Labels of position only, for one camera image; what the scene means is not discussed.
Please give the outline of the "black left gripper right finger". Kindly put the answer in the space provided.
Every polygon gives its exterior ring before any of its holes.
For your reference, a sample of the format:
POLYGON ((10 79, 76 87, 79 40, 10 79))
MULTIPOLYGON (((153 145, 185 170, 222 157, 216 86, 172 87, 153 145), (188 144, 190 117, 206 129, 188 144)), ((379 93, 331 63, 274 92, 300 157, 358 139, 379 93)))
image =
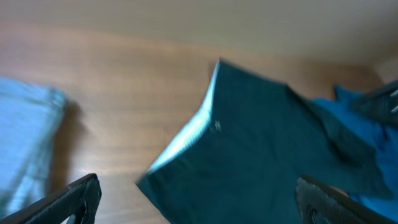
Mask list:
POLYGON ((307 175, 297 180, 295 200, 304 224, 395 224, 307 175))

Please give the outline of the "black shorts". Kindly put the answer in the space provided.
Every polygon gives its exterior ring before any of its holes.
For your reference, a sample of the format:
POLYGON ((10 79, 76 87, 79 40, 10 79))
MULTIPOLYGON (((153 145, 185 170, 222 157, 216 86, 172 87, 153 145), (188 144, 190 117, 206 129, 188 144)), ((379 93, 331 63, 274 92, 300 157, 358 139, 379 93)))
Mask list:
POLYGON ((219 61, 200 110, 137 186, 170 223, 300 223, 301 175, 391 198, 374 154, 287 85, 219 61))

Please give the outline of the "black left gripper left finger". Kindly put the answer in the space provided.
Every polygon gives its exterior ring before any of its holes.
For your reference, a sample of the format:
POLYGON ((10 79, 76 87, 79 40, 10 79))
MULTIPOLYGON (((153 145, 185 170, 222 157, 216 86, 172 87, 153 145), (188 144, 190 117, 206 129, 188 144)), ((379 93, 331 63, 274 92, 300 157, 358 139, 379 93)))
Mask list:
POLYGON ((94 224, 102 192, 94 173, 1 219, 1 224, 94 224))

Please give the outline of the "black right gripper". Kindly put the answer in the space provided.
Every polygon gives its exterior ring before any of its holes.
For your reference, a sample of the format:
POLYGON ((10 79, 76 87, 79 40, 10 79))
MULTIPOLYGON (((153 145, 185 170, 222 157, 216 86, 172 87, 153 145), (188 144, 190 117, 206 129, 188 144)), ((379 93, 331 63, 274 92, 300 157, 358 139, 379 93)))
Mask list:
POLYGON ((356 98, 353 111, 382 124, 397 126, 397 80, 356 98))

